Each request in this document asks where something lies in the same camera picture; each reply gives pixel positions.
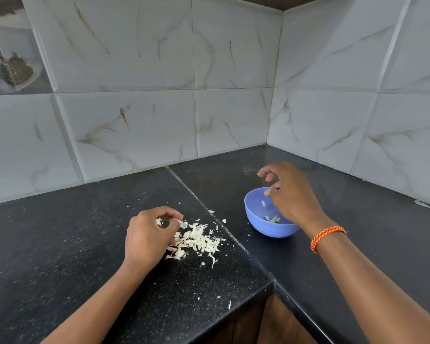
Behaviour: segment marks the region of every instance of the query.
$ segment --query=blue bowl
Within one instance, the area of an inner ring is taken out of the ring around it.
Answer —
[[[296,233],[300,227],[287,220],[274,206],[270,197],[264,195],[268,187],[257,188],[247,193],[244,199],[245,212],[253,227],[260,233],[268,237],[289,237]],[[272,219],[274,216],[280,217],[280,221],[272,223],[266,221],[265,215]]]

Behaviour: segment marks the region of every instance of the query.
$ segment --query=hand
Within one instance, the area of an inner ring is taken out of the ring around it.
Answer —
[[[170,220],[167,228],[160,228],[156,219]],[[148,273],[161,260],[170,243],[175,244],[174,234],[180,228],[178,220],[183,215],[175,209],[161,206],[138,213],[129,221],[126,235],[126,257],[123,266],[128,270]]]
[[[304,172],[290,163],[281,162],[261,168],[258,176],[265,175],[268,182],[271,182],[275,175],[279,177],[279,181],[270,186],[264,195],[270,196],[282,215],[299,225],[309,237],[314,237],[328,226],[336,225],[323,212]]]

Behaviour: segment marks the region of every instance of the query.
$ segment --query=orange bracelet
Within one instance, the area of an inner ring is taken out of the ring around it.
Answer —
[[[319,241],[321,241],[321,239],[326,237],[328,234],[333,233],[335,231],[342,231],[345,235],[347,235],[346,230],[341,226],[332,226],[325,228],[323,231],[318,233],[310,242],[310,249],[312,250],[312,252],[318,254],[319,252],[317,251],[317,244],[319,243]]]

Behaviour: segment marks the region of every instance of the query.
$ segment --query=person's right arm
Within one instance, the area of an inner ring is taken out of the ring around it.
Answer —
[[[289,163],[269,164],[258,175],[279,181],[265,192],[310,239],[338,226],[322,210],[306,174]],[[381,272],[341,232],[322,238],[317,250],[371,344],[430,344],[430,315]]]

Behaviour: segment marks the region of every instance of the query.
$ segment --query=tiled wall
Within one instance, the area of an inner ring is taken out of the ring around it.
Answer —
[[[286,11],[268,143],[430,203],[430,0]]]
[[[0,2],[0,201],[265,143],[281,11]]]

